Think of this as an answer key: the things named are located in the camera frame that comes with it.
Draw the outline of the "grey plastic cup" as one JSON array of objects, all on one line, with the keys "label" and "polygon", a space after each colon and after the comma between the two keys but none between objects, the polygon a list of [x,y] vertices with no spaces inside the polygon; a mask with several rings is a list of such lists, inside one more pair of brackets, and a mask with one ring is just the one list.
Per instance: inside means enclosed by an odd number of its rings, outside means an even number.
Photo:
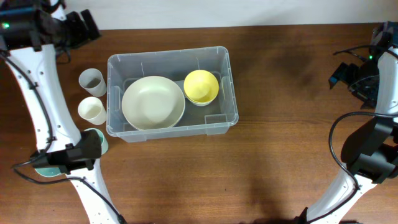
[{"label": "grey plastic cup", "polygon": [[82,88],[95,97],[106,94],[106,82],[98,69],[86,69],[80,74],[78,82]]}]

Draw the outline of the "cream plastic cup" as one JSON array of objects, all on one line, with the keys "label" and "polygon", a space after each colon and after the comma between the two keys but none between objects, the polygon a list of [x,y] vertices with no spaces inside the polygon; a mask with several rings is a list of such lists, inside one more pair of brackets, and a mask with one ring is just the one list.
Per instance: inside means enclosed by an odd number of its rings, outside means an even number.
[{"label": "cream plastic cup", "polygon": [[79,103],[78,114],[94,125],[101,125],[106,122],[107,114],[102,101],[94,96],[87,97]]}]

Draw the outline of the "cream bowl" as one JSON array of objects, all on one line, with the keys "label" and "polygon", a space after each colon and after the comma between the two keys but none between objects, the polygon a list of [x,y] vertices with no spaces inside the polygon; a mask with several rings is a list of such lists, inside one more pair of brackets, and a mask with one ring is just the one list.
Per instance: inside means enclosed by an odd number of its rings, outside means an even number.
[{"label": "cream bowl", "polygon": [[121,106],[127,122],[138,130],[171,128],[185,112],[185,97],[172,80],[149,76],[127,88]]}]

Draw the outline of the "yellow small bowl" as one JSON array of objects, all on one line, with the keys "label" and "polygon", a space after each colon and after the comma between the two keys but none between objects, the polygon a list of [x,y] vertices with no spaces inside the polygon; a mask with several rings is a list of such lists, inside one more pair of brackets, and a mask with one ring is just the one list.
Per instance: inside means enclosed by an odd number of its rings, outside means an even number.
[{"label": "yellow small bowl", "polygon": [[219,82],[206,70],[194,70],[184,79],[185,96],[194,100],[215,99],[219,93]]}]

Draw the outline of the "white small bowl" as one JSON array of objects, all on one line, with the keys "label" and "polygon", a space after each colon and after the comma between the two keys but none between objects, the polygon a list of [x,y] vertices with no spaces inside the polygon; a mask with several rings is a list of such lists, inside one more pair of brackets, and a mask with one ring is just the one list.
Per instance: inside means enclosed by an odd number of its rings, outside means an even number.
[{"label": "white small bowl", "polygon": [[189,98],[189,97],[187,97],[187,99],[191,103],[193,103],[195,106],[207,106],[207,105],[211,104],[214,101],[214,99],[204,99],[204,100],[198,101],[198,100],[194,100],[194,99]]}]

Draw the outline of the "light green small bowl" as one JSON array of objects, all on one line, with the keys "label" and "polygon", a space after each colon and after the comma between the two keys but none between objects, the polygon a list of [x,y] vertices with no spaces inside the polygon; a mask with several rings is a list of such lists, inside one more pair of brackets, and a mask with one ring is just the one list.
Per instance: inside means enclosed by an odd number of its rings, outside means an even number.
[{"label": "light green small bowl", "polygon": [[43,177],[56,177],[63,174],[58,167],[35,168],[35,171]]}]

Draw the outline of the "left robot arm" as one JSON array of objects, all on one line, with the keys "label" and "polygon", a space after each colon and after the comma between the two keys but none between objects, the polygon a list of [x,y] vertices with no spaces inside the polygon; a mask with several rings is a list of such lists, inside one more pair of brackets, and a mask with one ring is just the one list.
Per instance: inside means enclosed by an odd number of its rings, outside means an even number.
[{"label": "left robot arm", "polygon": [[32,119],[37,149],[28,165],[56,167],[74,185],[91,223],[124,223],[101,169],[101,140],[80,131],[68,110],[57,57],[100,37],[89,10],[65,13],[63,1],[2,1],[1,58],[19,84]]}]

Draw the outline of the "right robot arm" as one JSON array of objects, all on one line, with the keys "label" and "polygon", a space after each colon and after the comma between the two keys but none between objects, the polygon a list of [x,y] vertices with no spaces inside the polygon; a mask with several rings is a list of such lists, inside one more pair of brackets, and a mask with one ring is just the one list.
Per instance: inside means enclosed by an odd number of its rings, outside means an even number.
[{"label": "right robot arm", "polygon": [[[397,177],[397,146],[385,143],[388,138],[397,140],[397,45],[367,45],[367,49],[370,55],[362,66],[342,63],[329,85],[343,82],[372,110],[346,113],[334,121],[328,143],[340,171],[323,196],[295,217],[295,223],[341,223],[366,192]],[[332,146],[337,124],[366,115],[371,119],[348,136],[337,156]]]}]

